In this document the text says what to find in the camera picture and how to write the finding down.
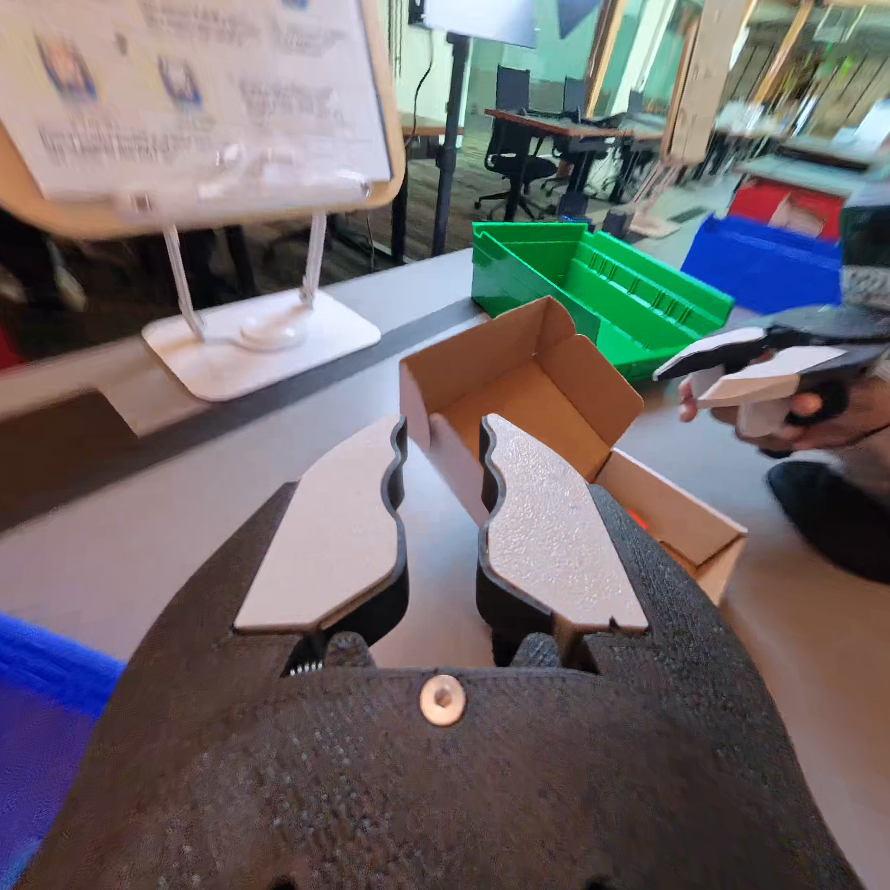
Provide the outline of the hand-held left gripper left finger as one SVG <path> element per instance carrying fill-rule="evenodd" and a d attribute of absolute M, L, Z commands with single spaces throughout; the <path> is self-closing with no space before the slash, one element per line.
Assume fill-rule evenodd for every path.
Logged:
<path fill-rule="evenodd" d="M 408 605 L 407 421 L 386 415 L 299 479 L 233 622 L 243 635 L 387 636 Z"/>

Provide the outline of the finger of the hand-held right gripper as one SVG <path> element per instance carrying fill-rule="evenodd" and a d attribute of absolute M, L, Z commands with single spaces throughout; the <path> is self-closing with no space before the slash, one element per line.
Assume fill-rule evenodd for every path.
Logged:
<path fill-rule="evenodd" d="M 735 328 L 691 343 L 658 367 L 652 380 L 690 377 L 692 395 L 700 400 L 725 375 L 744 369 L 769 350 L 764 328 Z"/>
<path fill-rule="evenodd" d="M 722 347 L 703 354 L 708 364 L 699 372 L 717 367 L 724 371 L 694 395 L 699 407 L 736 407 L 789 398 L 795 394 L 805 373 L 846 355 L 846 350 L 835 346 L 793 346 L 778 350 L 762 362 L 745 361 L 741 369 L 730 372 L 730 364 L 744 357 L 739 347 L 735 344 L 733 350 Z"/>

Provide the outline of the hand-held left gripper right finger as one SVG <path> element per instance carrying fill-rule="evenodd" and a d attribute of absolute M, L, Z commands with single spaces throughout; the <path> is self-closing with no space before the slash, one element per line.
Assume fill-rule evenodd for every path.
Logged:
<path fill-rule="evenodd" d="M 644 636 L 650 623 L 591 487 L 556 451 L 497 414 L 482 418 L 488 512 L 476 606 L 494 647 L 529 635 L 574 647 L 595 633 Z"/>

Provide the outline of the cardboard box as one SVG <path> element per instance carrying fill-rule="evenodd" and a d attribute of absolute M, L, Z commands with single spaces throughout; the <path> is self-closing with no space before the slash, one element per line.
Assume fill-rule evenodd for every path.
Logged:
<path fill-rule="evenodd" d="M 615 445 L 643 400 L 551 296 L 400 361 L 407 433 L 482 527 L 481 420 L 504 417 L 603 487 L 720 606 L 748 532 Z"/>

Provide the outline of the blue plastic bin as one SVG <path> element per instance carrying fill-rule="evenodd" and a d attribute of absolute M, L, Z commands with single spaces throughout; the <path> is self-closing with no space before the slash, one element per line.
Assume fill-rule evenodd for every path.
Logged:
<path fill-rule="evenodd" d="M 706 217 L 681 270 L 760 315 L 842 303 L 839 245 L 745 218 Z"/>
<path fill-rule="evenodd" d="M 104 652 L 1 615 L 1 887 L 39 850 L 125 669 Z"/>

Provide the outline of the person's right hand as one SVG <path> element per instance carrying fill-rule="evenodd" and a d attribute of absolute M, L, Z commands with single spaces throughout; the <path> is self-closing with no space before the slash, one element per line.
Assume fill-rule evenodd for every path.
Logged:
<path fill-rule="evenodd" d="M 889 384 L 878 376 L 862 376 L 847 387 L 845 412 L 808 426 L 784 425 L 765 436 L 746 434 L 739 406 L 710 409 L 718 422 L 733 428 L 736 437 L 772 459 L 795 452 L 837 451 L 874 442 L 889 425 Z"/>

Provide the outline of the green plastic bin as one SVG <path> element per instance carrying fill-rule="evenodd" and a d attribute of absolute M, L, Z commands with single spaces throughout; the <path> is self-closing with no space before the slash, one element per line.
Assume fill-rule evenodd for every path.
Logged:
<path fill-rule="evenodd" d="M 629 382 L 722 328 L 726 293 L 583 222 L 475 222 L 473 301 L 495 318 L 552 297 Z"/>

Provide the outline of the red plastic bin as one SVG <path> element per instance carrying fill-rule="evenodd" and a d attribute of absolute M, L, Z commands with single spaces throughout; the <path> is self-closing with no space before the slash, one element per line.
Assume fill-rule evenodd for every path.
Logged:
<path fill-rule="evenodd" d="M 839 217 L 845 198 L 753 176 L 745 179 L 728 216 L 830 243 L 840 239 Z"/>

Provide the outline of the white document stand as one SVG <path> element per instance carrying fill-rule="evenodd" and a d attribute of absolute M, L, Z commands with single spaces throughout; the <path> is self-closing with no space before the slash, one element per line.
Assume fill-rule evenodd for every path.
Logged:
<path fill-rule="evenodd" d="M 370 183 L 358 172 L 302 174 L 267 162 L 260 171 L 142 195 L 162 226 L 180 313 L 152 322 L 142 338 L 193 397 L 228 402 L 379 343 L 379 328 L 319 284 L 327 217 L 335 202 L 361 205 Z M 223 210 L 310 211 L 310 241 L 298 287 L 199 310 L 184 270 L 179 223 L 221 218 Z"/>

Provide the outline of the tall cardboard panel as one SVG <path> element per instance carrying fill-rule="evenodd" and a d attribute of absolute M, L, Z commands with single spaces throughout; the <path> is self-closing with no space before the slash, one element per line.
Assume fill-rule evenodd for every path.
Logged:
<path fill-rule="evenodd" d="M 663 128 L 660 163 L 683 167 L 701 162 L 718 113 L 725 76 L 718 75 L 725 2 L 706 1 L 684 35 L 683 50 Z"/>

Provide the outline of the dark office desk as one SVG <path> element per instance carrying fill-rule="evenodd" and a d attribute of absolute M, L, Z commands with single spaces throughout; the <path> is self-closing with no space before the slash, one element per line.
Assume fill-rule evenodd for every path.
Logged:
<path fill-rule="evenodd" d="M 580 214 L 583 213 L 580 206 L 587 198 L 586 183 L 595 164 L 609 160 L 617 164 L 610 178 L 611 189 L 604 194 L 603 200 L 610 205 L 618 205 L 629 188 L 632 174 L 642 161 L 652 161 L 657 156 L 664 128 L 664 124 L 651 125 L 627 115 L 591 122 L 575 117 L 548 117 L 531 111 L 527 117 L 517 117 L 495 108 L 487 108 L 485 114 L 492 121 L 493 117 L 501 117 L 528 127 L 532 132 L 531 151 L 537 147 L 538 136 L 546 134 L 543 144 L 550 140 L 558 159 L 567 157 L 573 162 L 561 203 L 568 203 L 571 212 L 578 211 Z M 520 210 L 516 204 L 517 192 L 514 189 L 509 204 L 505 206 L 506 222 L 513 221 L 517 210 Z"/>

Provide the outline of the black office chair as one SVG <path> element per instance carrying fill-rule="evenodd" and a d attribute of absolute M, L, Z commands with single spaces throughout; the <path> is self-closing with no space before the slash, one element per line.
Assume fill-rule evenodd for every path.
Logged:
<path fill-rule="evenodd" d="M 518 70 L 497 65 L 495 87 L 495 110 L 502 110 L 517 117 L 527 117 L 529 112 L 529 70 Z M 534 151 L 530 150 L 532 132 L 516 122 L 501 117 L 493 117 L 490 141 L 484 153 L 483 165 L 489 172 L 499 174 L 508 183 L 506 191 L 480 195 L 473 208 L 481 210 L 483 204 L 501 202 L 509 204 L 514 189 L 517 189 L 517 207 L 529 219 L 537 221 L 544 215 L 544 209 L 530 202 L 528 191 L 531 184 L 555 175 L 557 166 L 549 159 L 543 159 L 538 152 L 547 135 L 538 136 Z"/>

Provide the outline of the display panel on black pole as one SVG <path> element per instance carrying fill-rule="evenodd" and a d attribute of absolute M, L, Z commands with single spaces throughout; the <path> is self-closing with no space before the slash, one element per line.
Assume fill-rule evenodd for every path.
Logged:
<path fill-rule="evenodd" d="M 474 39 L 528 49 L 537 47 L 539 26 L 532 1 L 424 1 L 422 20 L 430 30 L 445 33 L 451 46 L 451 82 L 446 125 L 439 146 L 439 182 L 432 230 L 433 257 L 443 254 L 451 209 L 451 191 L 458 156 L 458 132 L 464 75 Z"/>

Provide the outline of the sign board on white stand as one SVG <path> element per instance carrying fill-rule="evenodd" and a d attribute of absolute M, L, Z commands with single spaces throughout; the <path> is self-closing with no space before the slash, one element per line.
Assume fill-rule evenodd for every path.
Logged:
<path fill-rule="evenodd" d="M 390 72 L 388 58 L 386 56 L 380 23 L 375 4 L 373 2 L 361 2 L 365 16 L 366 28 L 369 37 L 369 51 L 378 92 L 387 149 L 393 168 L 392 178 L 384 183 L 370 184 L 370 195 L 361 205 L 349 205 L 335 202 L 328 206 L 325 212 L 332 210 L 364 209 L 382 206 L 388 203 L 398 190 L 405 170 L 405 150 L 402 142 L 400 115 L 396 108 L 394 96 L 394 83 Z M 92 199 L 62 199 L 54 201 L 47 199 L 41 193 L 38 184 L 28 171 L 20 153 L 6 133 L 2 124 L 2 208 L 43 231 L 68 239 L 106 240 L 121 239 L 133 235 L 143 235 L 160 232 L 160 226 L 150 207 L 148 207 L 142 195 L 156 195 L 166 191 L 174 191 L 181 186 L 189 189 L 195 184 L 209 181 L 217 174 L 229 171 L 247 171 L 252 174 L 260 171 L 260 165 L 267 162 L 283 162 L 293 165 L 293 160 L 283 161 L 282 158 L 273 155 L 258 155 L 253 160 L 238 160 L 235 163 L 227 162 L 210 177 L 204 177 L 197 182 L 187 181 L 185 184 L 172 184 L 165 189 L 156 188 L 146 191 L 144 188 L 134 189 L 114 194 L 111 197 L 99 197 Z M 254 223 L 276 221 L 282 219 L 308 216 L 310 211 L 286 209 L 278 211 L 273 216 L 261 216 L 257 210 L 223 210 L 221 218 L 209 221 L 193 221 L 179 223 L 180 229 L 195 229 L 200 227 L 217 227 L 229 223 Z"/>

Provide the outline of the printed paper sheet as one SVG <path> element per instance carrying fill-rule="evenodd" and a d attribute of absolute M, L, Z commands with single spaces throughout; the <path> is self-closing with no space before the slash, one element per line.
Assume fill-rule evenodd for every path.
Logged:
<path fill-rule="evenodd" d="M 361 2 L 2 2 L 2 124 L 47 199 L 210 177 L 392 178 Z"/>

